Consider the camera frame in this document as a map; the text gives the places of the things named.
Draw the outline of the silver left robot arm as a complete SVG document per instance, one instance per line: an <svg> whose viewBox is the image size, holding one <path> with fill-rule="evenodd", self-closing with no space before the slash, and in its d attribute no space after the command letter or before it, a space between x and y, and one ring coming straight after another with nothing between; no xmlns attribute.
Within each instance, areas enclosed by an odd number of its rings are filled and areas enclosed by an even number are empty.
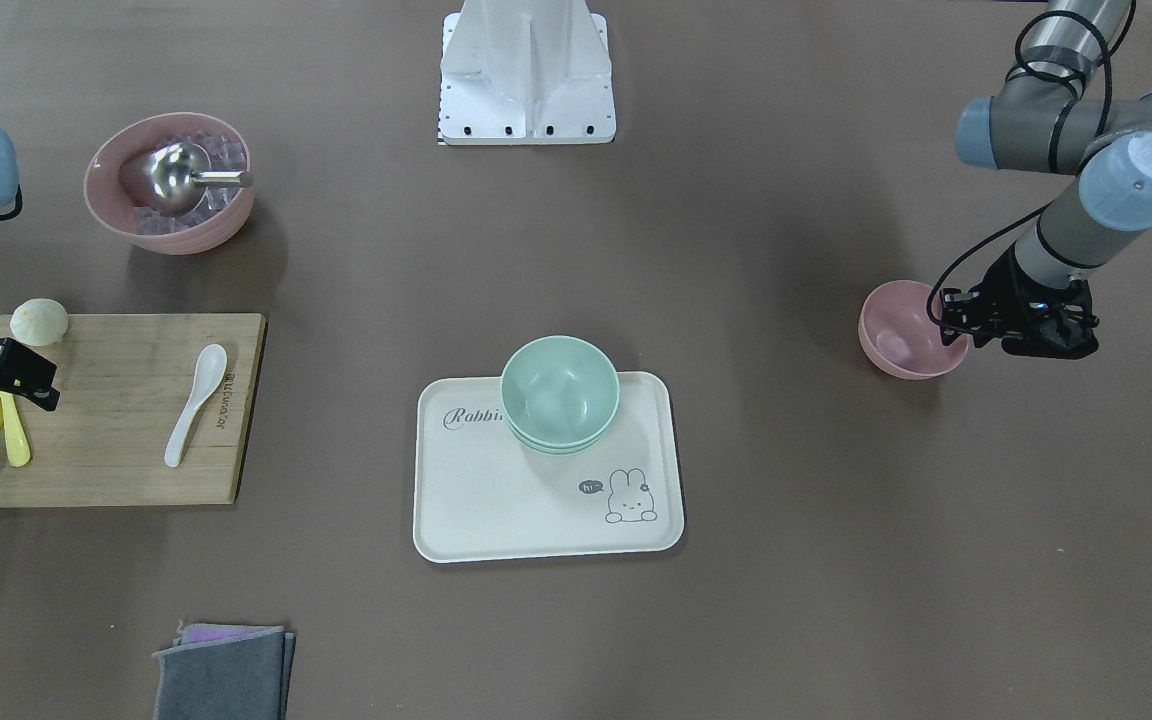
<svg viewBox="0 0 1152 720"><path fill-rule="evenodd" d="M1055 200L1020 219L969 290L937 282L925 302L942 344L998 341L1006 354L1075 361L1098 346L1089 278L1152 228L1152 90L1087 99L1132 23L1132 1L1051 1L1021 29L995 96L958 119L961 160L992 170L1069 176Z"/></svg>

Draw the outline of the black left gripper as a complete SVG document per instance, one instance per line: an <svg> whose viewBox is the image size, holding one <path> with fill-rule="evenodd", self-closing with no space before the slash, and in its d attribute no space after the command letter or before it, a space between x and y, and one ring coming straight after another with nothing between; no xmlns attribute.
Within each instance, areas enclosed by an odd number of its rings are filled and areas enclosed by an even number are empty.
<svg viewBox="0 0 1152 720"><path fill-rule="evenodd" d="M1033 281L1011 249L968 291L940 291L943 344L961 334L978 348L998 340L1006 354L1078 361L1100 350L1098 324L1087 281L1075 278L1062 288Z"/></svg>

